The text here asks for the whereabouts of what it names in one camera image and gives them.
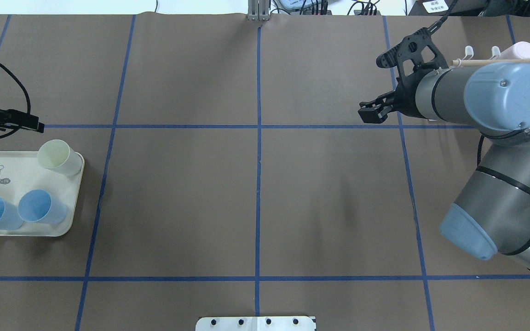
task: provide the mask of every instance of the tray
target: tray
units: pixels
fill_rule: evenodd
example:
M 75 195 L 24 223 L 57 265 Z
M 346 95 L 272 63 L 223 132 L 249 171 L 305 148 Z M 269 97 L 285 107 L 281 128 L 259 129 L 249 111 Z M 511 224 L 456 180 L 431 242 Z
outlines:
M 67 216 L 59 224 L 24 222 L 16 230 L 0 230 L 0 235 L 28 235 L 58 237 L 65 234 L 73 224 L 75 206 L 85 159 L 81 171 L 74 176 L 65 176 L 42 168 L 36 160 L 38 152 L 0 151 L 0 197 L 17 205 L 28 191 L 41 188 L 67 205 Z

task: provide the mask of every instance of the white cup on rack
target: white cup on rack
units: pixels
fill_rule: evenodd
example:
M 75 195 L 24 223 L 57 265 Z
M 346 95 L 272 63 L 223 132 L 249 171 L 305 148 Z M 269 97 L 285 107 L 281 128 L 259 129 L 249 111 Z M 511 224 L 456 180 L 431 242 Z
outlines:
M 45 169 L 73 176 L 81 171 L 83 160 L 63 140 L 55 139 L 44 143 L 38 150 L 38 164 Z

